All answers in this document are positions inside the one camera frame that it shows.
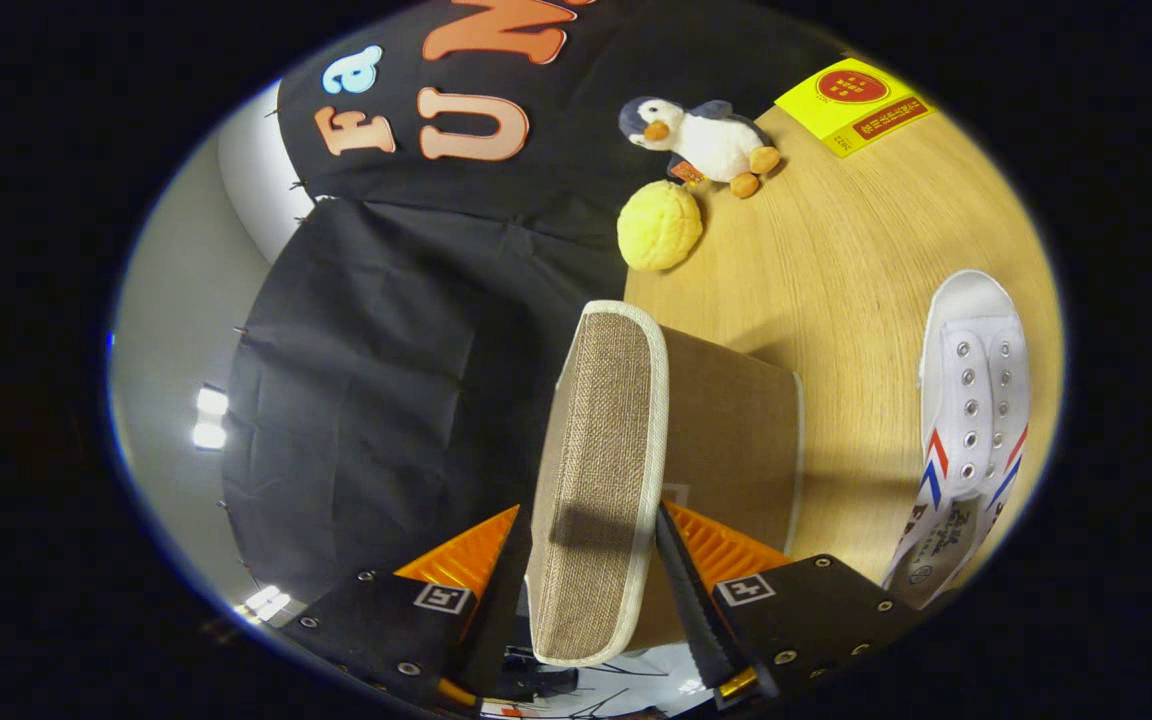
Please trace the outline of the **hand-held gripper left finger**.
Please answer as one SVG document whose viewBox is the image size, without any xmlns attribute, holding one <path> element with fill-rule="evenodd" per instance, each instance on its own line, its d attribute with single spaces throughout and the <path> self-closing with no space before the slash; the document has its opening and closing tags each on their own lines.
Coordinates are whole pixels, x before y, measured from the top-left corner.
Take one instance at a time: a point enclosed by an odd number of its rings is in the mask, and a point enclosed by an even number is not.
<svg viewBox="0 0 1152 720">
<path fill-rule="evenodd" d="M 511 643 L 530 551 L 518 505 L 402 568 L 361 569 L 282 628 L 339 679 L 420 717 L 477 717 Z"/>
</svg>

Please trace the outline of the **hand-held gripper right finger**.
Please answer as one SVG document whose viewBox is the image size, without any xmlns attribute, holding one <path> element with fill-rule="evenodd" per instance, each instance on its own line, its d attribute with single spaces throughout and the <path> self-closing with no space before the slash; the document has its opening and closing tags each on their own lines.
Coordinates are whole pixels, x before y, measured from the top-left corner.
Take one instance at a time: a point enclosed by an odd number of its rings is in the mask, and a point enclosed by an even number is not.
<svg viewBox="0 0 1152 720">
<path fill-rule="evenodd" d="M 922 617 L 828 553 L 791 559 L 677 503 L 659 505 L 655 546 L 687 646 L 719 706 L 808 694 Z"/>
</svg>

